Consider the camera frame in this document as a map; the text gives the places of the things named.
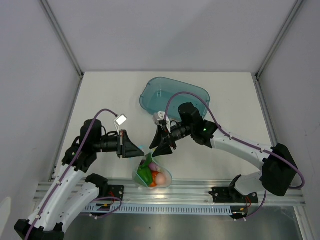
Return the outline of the green bell pepper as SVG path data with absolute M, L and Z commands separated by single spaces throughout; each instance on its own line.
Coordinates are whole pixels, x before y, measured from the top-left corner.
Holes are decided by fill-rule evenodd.
M 149 167 L 139 167 L 137 174 L 147 185 L 153 182 L 152 171 Z

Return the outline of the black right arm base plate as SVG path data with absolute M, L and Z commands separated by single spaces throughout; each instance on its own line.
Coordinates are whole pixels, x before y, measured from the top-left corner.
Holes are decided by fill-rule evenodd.
M 231 187 L 216 186 L 208 192 L 212 196 L 214 203 L 232 203 L 232 204 L 257 204 L 259 202 L 256 192 L 249 195 L 242 195 Z

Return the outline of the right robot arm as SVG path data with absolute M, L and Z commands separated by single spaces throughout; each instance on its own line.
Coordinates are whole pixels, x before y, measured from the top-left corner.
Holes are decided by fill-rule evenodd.
M 180 105 L 178 113 L 181 121 L 174 126 L 171 126 L 165 112 L 159 111 L 153 115 L 157 126 L 150 145 L 150 149 L 154 150 L 153 157 L 171 155 L 177 148 L 177 141 L 191 137 L 201 146 L 230 153 L 258 169 L 255 173 L 238 175 L 232 180 L 228 189 L 232 201 L 239 202 L 247 195 L 260 191 L 283 197 L 292 188 L 298 168 L 285 145 L 268 146 L 241 140 L 216 123 L 203 119 L 191 102 Z

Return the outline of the clear zip top bag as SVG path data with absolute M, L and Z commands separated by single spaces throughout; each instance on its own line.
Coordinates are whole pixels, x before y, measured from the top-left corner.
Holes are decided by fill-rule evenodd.
M 168 188 L 173 181 L 172 174 L 163 166 L 159 157 L 153 157 L 154 149 L 139 146 L 144 155 L 130 159 L 132 180 L 141 188 Z

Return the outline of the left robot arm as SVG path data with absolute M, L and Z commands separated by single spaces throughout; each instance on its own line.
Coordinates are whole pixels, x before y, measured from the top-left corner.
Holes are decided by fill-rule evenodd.
M 144 156 L 134 145 L 126 130 L 102 134 L 100 120 L 86 120 L 71 147 L 65 152 L 58 176 L 36 210 L 27 218 L 19 219 L 14 230 L 23 240 L 62 240 L 65 233 L 94 200 L 110 200 L 108 179 L 92 173 L 86 177 L 81 189 L 71 196 L 79 181 L 99 153 L 116 153 L 119 158 Z

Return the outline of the orange tomato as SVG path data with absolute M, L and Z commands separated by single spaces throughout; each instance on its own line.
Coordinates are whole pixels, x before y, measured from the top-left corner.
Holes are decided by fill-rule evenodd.
M 157 175 L 159 174 L 159 172 L 156 171 L 152 171 L 151 175 L 152 175 L 152 183 L 149 185 L 150 188 L 154 188 L 157 187 L 159 184 L 157 182 Z

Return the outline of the brown egg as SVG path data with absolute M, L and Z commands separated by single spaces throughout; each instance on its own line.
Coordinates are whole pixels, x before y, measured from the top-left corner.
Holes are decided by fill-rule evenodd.
M 163 186 L 166 184 L 166 182 L 167 182 L 167 178 L 162 172 L 158 173 L 155 176 L 155 183 L 157 186 Z

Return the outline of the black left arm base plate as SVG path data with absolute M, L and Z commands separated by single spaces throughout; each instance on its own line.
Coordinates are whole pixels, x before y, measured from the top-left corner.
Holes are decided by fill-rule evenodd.
M 107 197 L 115 197 L 123 200 L 125 186 L 124 185 L 109 185 L 107 190 Z

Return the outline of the purple eggplant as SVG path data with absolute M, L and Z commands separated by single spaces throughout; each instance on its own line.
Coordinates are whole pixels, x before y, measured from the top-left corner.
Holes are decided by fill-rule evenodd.
M 160 172 L 161 171 L 161 168 L 158 164 L 156 164 L 155 162 L 151 162 L 148 167 L 150 168 L 151 171 L 154 171 L 154 172 Z

